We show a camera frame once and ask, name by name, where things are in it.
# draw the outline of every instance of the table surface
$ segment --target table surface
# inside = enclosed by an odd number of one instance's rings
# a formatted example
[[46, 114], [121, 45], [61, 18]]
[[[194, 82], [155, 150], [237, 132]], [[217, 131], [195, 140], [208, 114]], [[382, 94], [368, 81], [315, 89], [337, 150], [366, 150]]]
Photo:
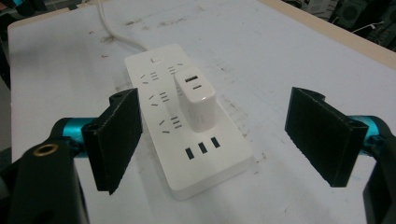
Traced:
[[[348, 186], [332, 189], [284, 132], [291, 87], [318, 91], [347, 115], [375, 115], [396, 130], [389, 64], [255, 0], [114, 0], [109, 23], [151, 49], [179, 44], [215, 87], [251, 144], [242, 174], [188, 200], [167, 186], [147, 127], [111, 196], [87, 159], [75, 159], [91, 223], [364, 223], [362, 190], [375, 161], [359, 156]], [[9, 29], [13, 160], [61, 118], [97, 117], [132, 88], [124, 58], [96, 7]]]

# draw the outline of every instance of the white power adapter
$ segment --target white power adapter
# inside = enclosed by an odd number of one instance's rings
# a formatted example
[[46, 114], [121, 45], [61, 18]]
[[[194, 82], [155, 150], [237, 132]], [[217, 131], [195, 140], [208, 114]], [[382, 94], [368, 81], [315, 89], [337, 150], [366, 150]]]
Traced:
[[125, 63], [177, 199], [187, 199], [248, 168], [253, 157], [248, 141], [179, 45], [152, 49]]
[[191, 128], [200, 133], [216, 124], [216, 93], [204, 74], [195, 66], [174, 75], [178, 100]]

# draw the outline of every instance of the white cable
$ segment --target white cable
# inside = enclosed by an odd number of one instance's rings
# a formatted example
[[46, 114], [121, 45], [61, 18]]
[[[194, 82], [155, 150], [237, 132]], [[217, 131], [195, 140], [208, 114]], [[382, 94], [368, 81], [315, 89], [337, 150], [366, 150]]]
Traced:
[[336, 17], [333, 21], [332, 24], [334, 24], [338, 20], [338, 17]]
[[361, 28], [359, 28], [359, 29], [357, 29], [357, 30], [355, 30], [355, 31], [352, 31], [351, 33], [354, 34], [354, 33], [358, 32], [359, 30], [365, 29], [365, 28], [367, 28], [367, 27], [371, 27], [371, 28], [374, 30], [374, 29], [375, 29], [375, 25], [379, 25], [379, 24], [382, 24], [382, 23], [384, 23], [384, 22], [383, 22], [383, 21], [381, 21], [381, 22], [374, 22], [374, 23], [368, 24], [368, 25], [366, 25], [366, 26], [363, 26], [363, 27], [361, 27]]
[[99, 6], [99, 13], [100, 13], [102, 22], [103, 22], [103, 24], [105, 25], [107, 31], [108, 31], [114, 38], [116, 38], [116, 39], [118, 39], [119, 41], [124, 42], [124, 43], [126, 43], [126, 44], [128, 44], [128, 45], [131, 45], [131, 46], [134, 47], [134, 48], [141, 49], [142, 51], [147, 51], [147, 50], [148, 50], [148, 48], [146, 48], [143, 44], [138, 43], [138, 42], [136, 42], [136, 41], [133, 41], [132, 39], [127, 38], [127, 37], [125, 37], [125, 36], [122, 36], [122, 35], [118, 34], [117, 32], [113, 31], [113, 30], [110, 28], [110, 26], [108, 25], [108, 23], [107, 23], [106, 16], [105, 16], [105, 11], [104, 11], [104, 9], [103, 9], [102, 0], [96, 0], [96, 1], [97, 1], [97, 3], [98, 3], [98, 6]]

